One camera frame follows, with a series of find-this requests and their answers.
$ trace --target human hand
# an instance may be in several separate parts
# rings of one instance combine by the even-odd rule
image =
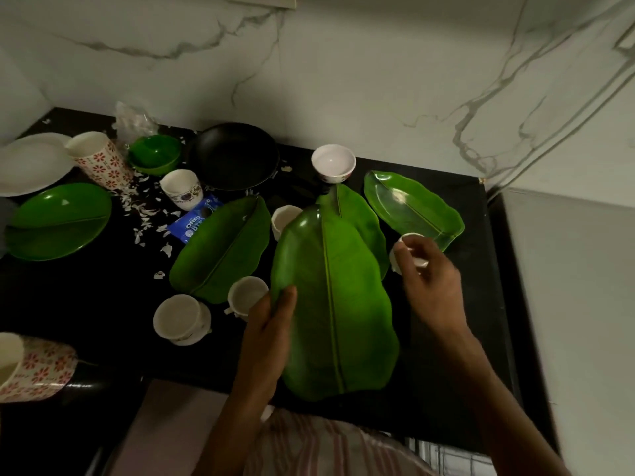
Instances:
[[[439,337],[469,330],[461,274],[436,242],[421,235],[409,235],[395,244],[394,254],[403,274],[408,302],[418,318]],[[413,257],[427,260],[427,267],[417,268]]]
[[[236,397],[263,407],[273,397],[289,358],[291,320],[297,298],[297,289],[289,286],[282,290],[274,314],[269,293],[249,311],[232,387]]]

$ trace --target black frying pan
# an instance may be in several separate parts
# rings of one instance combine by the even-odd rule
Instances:
[[[199,133],[187,144],[184,158],[202,183],[218,190],[246,190],[274,174],[280,155],[264,130],[227,122]]]

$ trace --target ceramic cup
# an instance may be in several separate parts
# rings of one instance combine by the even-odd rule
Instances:
[[[236,317],[247,320],[249,310],[269,291],[264,280],[254,276],[243,277],[237,280],[229,288],[227,302],[229,309],[225,314],[232,312]]]
[[[403,238],[406,237],[407,235],[418,235],[419,237],[424,237],[420,233],[409,232],[409,233],[405,233],[404,235],[402,235],[399,238],[399,240],[403,240]],[[401,275],[401,269],[399,268],[399,264],[397,264],[397,259],[395,258],[394,248],[392,248],[391,252],[388,254],[388,259],[391,262],[391,267],[393,268],[393,271],[395,271],[396,273]],[[414,257],[413,259],[415,260],[415,266],[417,268],[423,269],[423,268],[428,267],[428,261],[427,260],[420,259],[419,257]]]
[[[0,402],[51,397],[68,384],[76,367],[75,349],[66,344],[0,333]]]
[[[283,206],[276,209],[274,215],[271,216],[271,231],[274,233],[274,239],[280,240],[284,227],[289,225],[295,219],[302,209],[296,206]]]
[[[104,188],[124,188],[132,180],[132,170],[106,134],[85,132],[77,135],[68,141],[66,150],[75,164]]]
[[[211,313],[207,306],[187,294],[164,300],[154,312],[155,332],[177,346],[190,346],[210,332]]]
[[[311,155],[313,168],[326,183],[342,183],[355,169],[355,155],[342,145],[322,145]]]
[[[172,170],[161,179],[161,189],[180,209],[190,211],[202,200],[198,177],[187,169]]]

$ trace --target red patterned paper cup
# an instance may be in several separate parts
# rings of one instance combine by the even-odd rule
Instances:
[[[132,170],[105,134],[85,132],[77,135],[68,141],[66,149],[75,165],[102,187],[115,190],[130,184]]]
[[[75,373],[72,347],[0,333],[0,402],[37,401],[62,389]]]

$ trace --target green bowl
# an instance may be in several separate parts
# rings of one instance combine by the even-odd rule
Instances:
[[[19,259],[45,261],[78,251],[106,227],[112,202],[90,183],[70,183],[28,199],[4,229],[6,248]]]
[[[165,175],[181,161],[181,143],[169,135],[142,137],[130,146],[128,161],[139,172]]]

